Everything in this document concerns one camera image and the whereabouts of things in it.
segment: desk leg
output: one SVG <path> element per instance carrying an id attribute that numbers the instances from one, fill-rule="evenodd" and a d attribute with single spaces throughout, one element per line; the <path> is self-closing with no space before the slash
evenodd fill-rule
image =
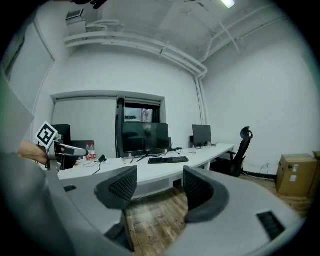
<path id="1" fill-rule="evenodd" d="M 204 169 L 210 171 L 210 161 L 204 165 Z"/>

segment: ceiling light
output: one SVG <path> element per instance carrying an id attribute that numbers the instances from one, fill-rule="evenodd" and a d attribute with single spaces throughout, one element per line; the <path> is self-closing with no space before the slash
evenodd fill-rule
<path id="1" fill-rule="evenodd" d="M 231 8 L 235 5 L 234 0 L 221 0 L 227 8 Z"/>

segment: ceiling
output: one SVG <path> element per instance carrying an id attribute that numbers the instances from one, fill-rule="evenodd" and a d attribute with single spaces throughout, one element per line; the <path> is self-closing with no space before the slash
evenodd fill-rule
<path id="1" fill-rule="evenodd" d="M 269 0 L 234 2 L 230 9 L 221 0 L 108 0 L 98 10 L 81 7 L 87 24 L 119 20 L 126 33 L 169 42 L 202 62 L 229 43 L 241 52 L 241 37 L 286 16 Z"/>

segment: white pipe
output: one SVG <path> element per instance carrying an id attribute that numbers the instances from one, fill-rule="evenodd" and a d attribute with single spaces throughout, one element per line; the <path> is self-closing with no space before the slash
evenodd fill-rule
<path id="1" fill-rule="evenodd" d="M 268 5 L 263 6 L 263 7 L 260 7 L 260 8 L 258 8 L 258 9 L 256 9 L 256 10 L 248 13 L 247 15 L 243 16 L 242 18 L 238 19 L 237 21 L 231 23 L 229 26 L 227 26 L 226 29 L 229 30 L 229 29 L 233 28 L 235 25 L 237 25 L 238 23 L 240 23 L 240 22 L 242 22 L 243 20 L 249 18 L 250 16 L 252 16 L 252 15 L 254 15 L 254 14 L 256 14 L 256 13 L 258 13 L 258 12 L 260 12 L 260 11 L 266 9 L 266 8 L 273 7 L 273 6 L 275 6 L 274 3 L 268 4 Z M 215 34 L 214 37 L 213 37 L 213 40 L 215 40 L 216 38 L 218 38 L 218 37 L 219 37 L 220 35 L 222 35 L 224 32 L 225 32 L 225 31 L 222 30 L 222 31 L 220 31 L 219 33 Z"/>
<path id="2" fill-rule="evenodd" d="M 165 47 L 166 43 L 159 41 L 157 39 L 153 39 L 153 38 L 148 38 L 146 36 L 141 36 L 141 35 L 136 35 L 136 34 L 130 34 L 130 33 L 119 33 L 119 32 L 113 32 L 113 31 L 98 31 L 98 32 L 86 32 L 86 33 L 82 33 L 82 34 L 75 34 L 75 35 L 71 35 L 68 36 L 66 38 L 64 38 L 65 42 L 69 42 L 72 40 L 76 40 L 76 39 L 84 39 L 84 38 L 90 38 L 90 37 L 121 37 L 121 38 L 130 38 L 130 39 L 136 39 L 136 40 L 141 40 L 141 41 L 145 41 L 154 45 L 158 45 L 161 48 Z M 200 63 L 198 60 L 196 60 L 195 58 L 191 57 L 190 55 L 186 54 L 185 52 L 181 51 L 180 49 L 173 47 L 172 45 L 167 45 L 167 49 L 185 57 L 186 59 L 188 59 L 189 61 L 191 61 L 192 63 L 194 63 L 196 66 L 199 66 L 200 68 L 204 69 L 205 74 L 208 72 L 208 69 L 206 66 L 204 66 L 202 63 Z"/>
<path id="3" fill-rule="evenodd" d="M 229 31 L 225 28 L 225 26 L 218 20 L 219 24 L 221 25 L 221 27 L 225 30 L 225 32 L 227 33 L 227 35 L 229 36 L 229 38 L 232 40 L 236 50 L 238 51 L 239 54 L 241 54 L 240 49 L 238 47 L 238 45 L 236 44 L 236 41 L 234 40 L 234 38 L 231 36 L 231 34 L 229 33 Z"/>
<path id="4" fill-rule="evenodd" d="M 202 101 L 203 101 L 203 106 L 204 106 L 204 117 L 205 117 L 204 119 L 205 119 L 205 124 L 210 125 L 207 99 L 206 99 L 205 89 L 202 84 L 202 78 L 203 77 L 199 78 L 199 86 L 200 86 L 200 90 L 201 90 L 201 94 L 202 94 Z"/>
<path id="5" fill-rule="evenodd" d="M 164 46 L 164 47 L 163 47 L 163 49 L 161 50 L 159 58 L 161 58 L 161 55 L 163 55 L 163 54 L 164 54 L 164 52 L 165 52 L 165 50 L 166 50 L 166 48 L 167 48 L 167 45 L 168 45 L 168 44 L 170 44 L 170 42 L 169 42 L 169 41 L 168 41 L 168 42 L 166 42 L 165 46 Z"/>
<path id="6" fill-rule="evenodd" d="M 102 24 L 89 24 L 85 26 L 86 28 L 102 28 L 107 30 L 108 26 L 107 25 L 102 25 Z"/>
<path id="7" fill-rule="evenodd" d="M 100 24 L 100 23 L 106 23 L 109 26 L 119 26 L 120 21 L 117 19 L 100 19 L 95 22 L 92 22 L 92 24 Z"/>
<path id="8" fill-rule="evenodd" d="M 198 74 L 195 78 L 199 79 L 199 78 L 201 78 L 201 77 L 204 77 L 207 73 L 208 73 L 208 69 L 206 69 L 206 70 L 203 71 L 202 73 Z"/>
<path id="9" fill-rule="evenodd" d="M 133 41 L 127 41 L 127 40 L 120 40 L 120 39 L 90 39 L 90 40 L 82 40 L 82 41 L 76 41 L 76 42 L 71 42 L 71 43 L 67 43 L 66 47 L 70 48 L 70 47 L 74 47 L 74 46 L 80 46 L 80 45 L 89 45 L 89 44 L 103 44 L 103 45 L 110 45 L 110 46 L 129 46 L 131 48 L 137 48 L 137 49 L 151 49 L 152 51 L 154 51 L 154 53 L 160 54 L 162 49 L 159 49 L 155 46 L 150 46 L 150 45 L 146 45 L 143 43 L 139 43 L 139 42 L 133 42 Z M 194 74 L 196 73 L 201 73 L 201 70 L 196 68 L 195 66 L 193 66 L 191 63 L 185 61 L 184 59 L 175 56 L 172 53 L 169 53 L 167 51 L 165 51 L 162 54 L 162 57 L 169 57 L 169 59 L 173 59 L 177 62 L 179 62 L 180 66 L 184 65 L 187 66 L 189 70 L 194 70 L 191 73 Z"/>
<path id="10" fill-rule="evenodd" d="M 194 79 L 195 81 L 195 87 L 196 87 L 196 92 L 198 94 L 198 100 L 199 100 L 199 106 L 200 106 L 200 118 L 201 118 L 201 124 L 205 125 L 205 117 L 204 117 L 204 103 L 202 101 L 202 94 L 199 86 L 199 80 L 196 78 Z"/>
<path id="11" fill-rule="evenodd" d="M 160 55 L 160 49 L 154 47 L 154 46 L 149 46 L 145 45 L 143 43 L 138 43 L 138 42 L 130 42 L 130 41 L 122 41 L 122 40 L 117 40 L 117 39 L 91 39 L 91 40 L 84 40 L 84 41 L 76 41 L 72 43 L 66 44 L 66 47 L 75 47 L 75 46 L 82 46 L 82 45 L 90 45 L 90 44 L 103 44 L 103 45 L 109 45 L 109 46 L 123 46 L 123 47 L 129 47 L 129 48 L 135 48 L 135 49 L 140 49 L 146 52 L 150 52 L 153 54 Z M 166 55 L 167 53 L 163 54 L 162 57 L 179 65 L 180 67 L 186 69 L 188 72 L 191 74 L 195 75 L 195 71 L 191 70 L 187 66 L 184 65 L 183 59 L 179 58 L 179 61 L 176 60 L 177 57 L 174 56 L 173 54 L 169 54 L 169 56 Z"/>
<path id="12" fill-rule="evenodd" d="M 282 21 L 282 20 L 287 19 L 287 18 L 289 18 L 289 17 L 288 17 L 288 16 L 285 16 L 285 17 L 276 18 L 276 19 L 274 19 L 274 20 L 272 20 L 272 21 L 270 21 L 270 22 L 268 22 L 268 23 L 266 23 L 266 24 L 264 24 L 264 25 L 261 25 L 261 26 L 255 28 L 254 30 L 251 30 L 249 33 L 241 36 L 240 39 L 243 40 L 243 39 L 245 39 L 247 36 L 250 36 L 251 34 L 259 31 L 260 29 L 263 29 L 263 28 L 265 28 L 265 27 L 267 27 L 267 26 L 269 26 L 269 25 L 271 25 L 271 24 L 273 24 L 273 23 L 275 23 L 275 22 Z"/>
<path id="13" fill-rule="evenodd" d="M 203 56 L 201 59 L 199 59 L 199 62 L 202 63 L 202 62 L 204 62 L 204 61 L 208 58 L 208 55 L 209 55 L 209 52 L 210 52 L 211 45 L 212 45 L 213 41 L 214 41 L 214 37 L 212 37 L 212 38 L 210 39 L 209 44 L 208 44 L 208 46 L 207 46 L 207 48 L 206 48 L 205 54 L 204 54 L 204 56 Z"/>

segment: water bottle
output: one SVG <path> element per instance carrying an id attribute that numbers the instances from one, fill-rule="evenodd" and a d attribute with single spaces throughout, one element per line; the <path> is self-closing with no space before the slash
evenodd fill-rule
<path id="1" fill-rule="evenodd" d="M 91 159 L 96 159 L 95 145 L 93 143 L 90 145 L 90 154 Z"/>
<path id="2" fill-rule="evenodd" d="M 91 159 L 90 145 L 89 145 L 89 143 L 87 143 L 87 144 L 85 145 L 85 149 L 88 151 L 88 155 L 86 156 L 86 159 L 89 160 L 89 159 Z"/>

